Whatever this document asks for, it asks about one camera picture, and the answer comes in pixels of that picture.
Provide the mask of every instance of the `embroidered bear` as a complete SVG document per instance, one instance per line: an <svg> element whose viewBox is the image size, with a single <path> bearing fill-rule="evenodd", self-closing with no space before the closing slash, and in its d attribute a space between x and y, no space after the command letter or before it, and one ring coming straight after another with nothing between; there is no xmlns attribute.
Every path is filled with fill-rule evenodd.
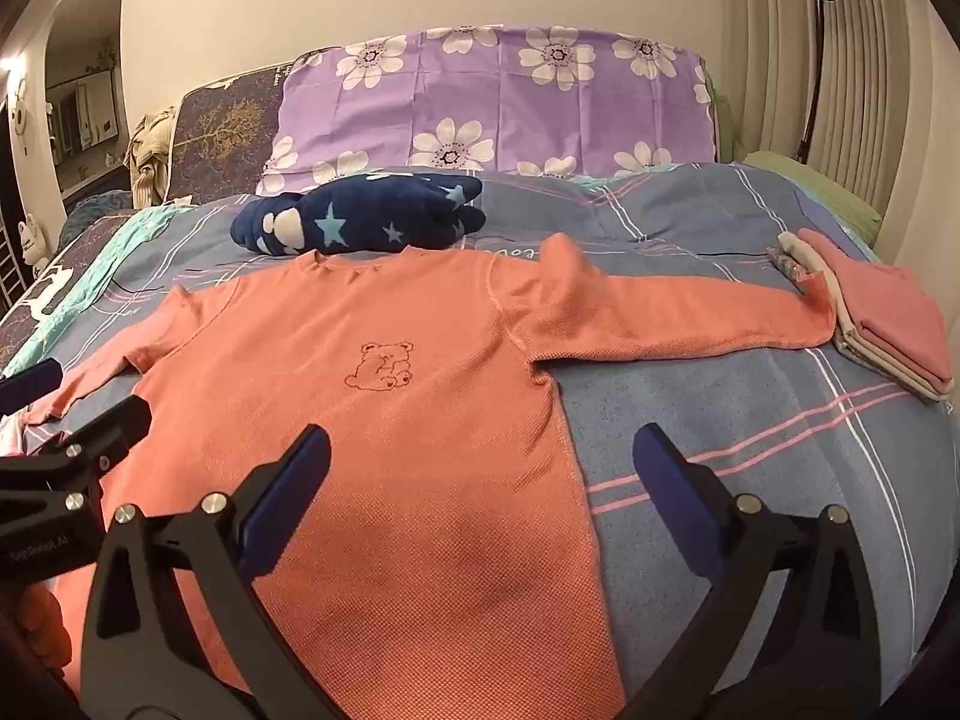
<svg viewBox="0 0 960 720"><path fill-rule="evenodd" d="M410 384L413 375L410 372L410 350L414 344L401 343L364 343L360 347L362 360L353 375L344 379L347 386L357 389L396 389Z"/></svg>

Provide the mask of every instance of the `purple pillowcase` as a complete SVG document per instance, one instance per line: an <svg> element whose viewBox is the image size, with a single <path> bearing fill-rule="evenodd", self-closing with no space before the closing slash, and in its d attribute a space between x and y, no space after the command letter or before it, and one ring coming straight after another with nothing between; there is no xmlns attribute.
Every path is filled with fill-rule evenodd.
<svg viewBox="0 0 960 720"><path fill-rule="evenodd" d="M429 29L301 57L258 194L397 165L602 177L712 162L700 57L609 32Z"/></svg>

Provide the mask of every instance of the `folded clothes stack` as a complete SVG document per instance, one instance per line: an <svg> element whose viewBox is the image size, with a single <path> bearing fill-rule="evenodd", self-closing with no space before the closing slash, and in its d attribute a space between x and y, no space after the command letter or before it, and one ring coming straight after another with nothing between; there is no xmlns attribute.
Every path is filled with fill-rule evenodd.
<svg viewBox="0 0 960 720"><path fill-rule="evenodd" d="M928 400L953 391L944 319L909 271L855 262L813 230L779 236L784 252L802 271L827 277L837 314L833 342L858 364L878 370ZM772 250L771 260L792 281L805 275Z"/></svg>

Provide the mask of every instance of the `plush toy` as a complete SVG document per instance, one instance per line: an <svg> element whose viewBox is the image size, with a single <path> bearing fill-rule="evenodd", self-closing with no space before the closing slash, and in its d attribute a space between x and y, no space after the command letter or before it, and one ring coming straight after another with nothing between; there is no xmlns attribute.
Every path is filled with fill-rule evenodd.
<svg viewBox="0 0 960 720"><path fill-rule="evenodd" d="M274 256L445 248L484 225L483 211L467 205L482 189L468 175L349 175L303 196L288 191L251 200L230 225L230 237Z"/></svg>
<svg viewBox="0 0 960 720"><path fill-rule="evenodd" d="M23 261L34 269L34 276L39 276L50 264L47 252L47 239L34 219L33 214L27 214L26 223L19 223L20 247L23 250Z"/></svg>

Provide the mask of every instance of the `orange shirt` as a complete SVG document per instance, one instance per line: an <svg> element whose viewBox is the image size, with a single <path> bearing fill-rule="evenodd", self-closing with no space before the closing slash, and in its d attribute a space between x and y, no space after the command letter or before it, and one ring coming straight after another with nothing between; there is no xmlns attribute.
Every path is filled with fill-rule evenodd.
<svg viewBox="0 0 960 720"><path fill-rule="evenodd" d="M62 415L127 362L143 374L134 391L154 422L104 479L107 517L128 501L190 509L322 425L330 474L254 586L341 706L355 720L610 720L623 692L597 544L537 363L817 346L833 326L822 276L803 298L607 276L562 235L538 262L309 253L195 295L174 288L28 420ZM56 586L74 641L91 577ZM195 584L181 586L216 672L238 685Z"/></svg>

